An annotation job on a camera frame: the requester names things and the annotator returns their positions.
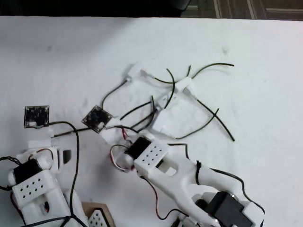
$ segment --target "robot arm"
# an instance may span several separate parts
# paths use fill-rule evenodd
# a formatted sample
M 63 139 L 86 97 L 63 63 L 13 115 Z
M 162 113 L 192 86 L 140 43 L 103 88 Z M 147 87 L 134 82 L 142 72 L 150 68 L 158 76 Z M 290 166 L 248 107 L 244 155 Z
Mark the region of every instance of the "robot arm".
M 133 165 L 139 176 L 175 201 L 188 215 L 183 219 L 191 220 L 193 226 L 200 223 L 206 227 L 259 227 L 264 219 L 262 210 L 244 198 L 240 182 L 206 166 L 197 167 L 156 138 L 139 137 L 120 158 L 119 165 L 125 168 Z M 173 168 L 175 173 L 168 175 L 168 168 L 163 171 L 162 165 Z M 211 186 L 218 193 L 192 196 L 188 192 L 191 184 Z
M 66 163 L 70 159 L 67 153 L 59 152 L 56 147 L 40 147 L 30 148 L 19 157 L 23 160 L 22 164 L 10 171 L 9 183 L 13 186 L 13 195 L 25 223 L 28 225 L 71 215 L 71 191 L 63 192 L 54 176 L 62 168 L 60 163 Z M 75 215 L 89 226 L 76 192 L 73 193 L 73 207 Z M 58 222 L 49 222 L 45 226 L 56 227 Z M 81 225 L 71 219 L 65 226 Z

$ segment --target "white plastic part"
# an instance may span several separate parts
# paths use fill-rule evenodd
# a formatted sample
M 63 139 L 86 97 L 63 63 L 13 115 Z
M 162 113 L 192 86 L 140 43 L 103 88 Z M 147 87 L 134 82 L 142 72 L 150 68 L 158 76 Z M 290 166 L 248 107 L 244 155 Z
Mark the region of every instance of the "white plastic part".
M 26 224 L 32 224 L 51 218 L 65 217 L 71 214 L 69 205 L 57 180 L 49 170 L 41 171 L 24 182 L 14 186 L 12 190 L 16 204 L 21 210 Z M 46 210 L 46 202 L 49 205 L 49 210 Z M 75 203 L 75 206 L 73 207 L 75 210 L 78 210 L 78 206 L 79 202 Z M 83 219 L 81 216 L 79 216 L 79 218 L 88 225 L 87 219 Z M 58 227 L 62 222 L 63 221 L 49 222 L 43 226 Z M 80 224 L 71 219 L 65 226 L 80 227 Z
M 165 134 L 167 136 L 173 137 L 173 135 L 170 134 L 166 124 L 169 121 L 169 112 L 166 109 L 163 109 L 159 111 L 158 115 L 156 116 L 156 119 L 154 120 L 151 129 L 153 131 L 156 131 L 158 133 Z
M 163 159 L 169 148 L 169 145 L 160 140 L 153 140 L 144 152 L 135 160 L 134 167 L 141 175 L 148 178 L 150 172 L 156 168 L 156 165 Z
M 183 93 L 193 99 L 197 99 L 196 88 L 192 82 L 186 88 L 184 88 Z
M 56 174 L 59 173 L 64 164 L 63 164 L 63 153 L 57 147 L 36 147 L 25 150 L 25 152 L 18 154 L 17 159 L 21 163 L 25 163 L 29 158 L 39 157 L 40 155 L 53 155 L 53 164 L 51 167 L 51 172 Z
M 43 170 L 51 169 L 53 166 L 53 159 L 52 154 L 50 152 L 48 153 L 37 153 L 36 155 L 32 156 L 32 158 L 35 158 L 39 164 L 39 166 Z
M 206 227 L 219 227 L 220 224 L 216 219 L 209 216 L 195 204 L 196 196 L 191 197 L 188 192 L 189 185 L 196 184 L 196 164 L 184 156 L 173 152 L 171 149 L 168 150 L 166 146 L 166 144 L 161 143 L 159 140 L 154 140 L 147 147 L 134 162 L 138 175 L 144 176 L 152 184 L 172 198 L 177 206 L 189 215 L 189 218 L 186 220 L 189 226 L 192 226 L 190 223 L 196 224 L 198 222 Z M 163 153 L 160 155 L 159 148 L 162 148 L 164 155 Z M 158 154 L 157 157 L 150 156 L 150 154 L 154 153 L 153 149 L 157 149 L 155 153 Z M 175 170 L 173 175 L 168 175 L 156 167 L 161 160 L 164 164 L 169 165 Z M 254 223 L 254 227 L 257 227 L 264 219 L 264 215 L 260 208 L 256 207 L 253 203 L 244 200 L 241 191 L 241 183 L 236 179 L 217 173 L 202 165 L 199 170 L 198 180 L 200 185 L 211 186 L 218 191 L 227 191 L 236 195 L 237 198 L 242 198 L 243 200 L 240 200 L 239 202 L 244 206 L 243 213 Z M 214 193 L 206 192 L 204 196 L 202 195 L 202 198 L 203 197 L 210 202 L 214 197 Z
M 142 65 L 140 63 L 134 64 L 127 73 L 126 80 L 132 81 L 135 77 L 140 76 Z
M 167 101 L 169 100 L 170 96 L 171 96 L 171 92 L 168 92 L 167 94 L 165 94 L 164 96 L 162 96 L 157 104 L 156 104 L 156 108 L 158 110 L 162 110 L 165 108 Z M 173 107 L 174 105 L 178 104 L 178 95 L 176 93 L 174 93 L 173 97 L 171 98 L 171 101 L 169 103 L 169 105 L 167 106 L 168 109 L 170 109 L 171 107 Z
M 106 127 L 110 128 L 111 126 L 121 125 L 121 121 L 118 118 L 112 118 L 106 124 Z M 109 144 L 114 145 L 118 143 L 122 137 L 120 128 L 112 128 L 112 129 L 103 129 L 100 132 L 100 136 Z
M 178 83 L 175 85 L 175 90 L 177 93 L 183 92 L 183 90 L 191 84 L 192 79 L 190 77 L 185 77 L 184 79 L 180 80 Z
M 41 147 L 50 147 L 51 146 L 51 139 L 44 139 L 44 140 L 30 140 L 27 144 L 28 148 L 41 148 Z
M 89 218 L 89 227 L 109 227 L 100 210 L 95 210 Z

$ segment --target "dark floor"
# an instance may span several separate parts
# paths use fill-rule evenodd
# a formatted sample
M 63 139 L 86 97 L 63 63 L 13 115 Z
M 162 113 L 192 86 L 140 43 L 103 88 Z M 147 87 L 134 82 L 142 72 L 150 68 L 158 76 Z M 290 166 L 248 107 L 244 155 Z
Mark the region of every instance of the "dark floor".
M 303 20 L 303 0 L 191 0 L 183 12 L 188 1 L 0 0 L 0 15 Z
M 303 0 L 192 0 L 182 17 L 303 20 Z

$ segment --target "circuit board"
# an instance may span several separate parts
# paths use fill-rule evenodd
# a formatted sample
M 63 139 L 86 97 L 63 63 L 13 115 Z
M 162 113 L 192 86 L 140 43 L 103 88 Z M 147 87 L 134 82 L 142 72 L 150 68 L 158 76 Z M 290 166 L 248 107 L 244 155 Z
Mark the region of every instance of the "circuit board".
M 110 121 L 113 116 L 103 110 L 99 106 L 94 106 L 89 114 L 82 120 L 82 123 L 87 125 L 96 133 L 100 133 L 104 126 Z
M 24 128 L 49 125 L 49 106 L 26 106 L 24 109 Z

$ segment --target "wire connector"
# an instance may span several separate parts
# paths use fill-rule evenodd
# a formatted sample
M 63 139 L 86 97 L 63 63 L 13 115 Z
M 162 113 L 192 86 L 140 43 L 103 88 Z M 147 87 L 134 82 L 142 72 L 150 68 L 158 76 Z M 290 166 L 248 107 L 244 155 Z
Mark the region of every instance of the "wire connector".
M 192 79 L 190 77 L 185 77 L 176 83 L 176 92 L 183 92 L 183 90 L 188 87 L 192 83 Z
M 141 75 L 141 69 L 142 69 L 142 65 L 138 62 L 135 63 L 128 71 L 128 73 L 126 75 L 126 80 L 128 82 L 132 82 L 135 77 L 138 77 Z

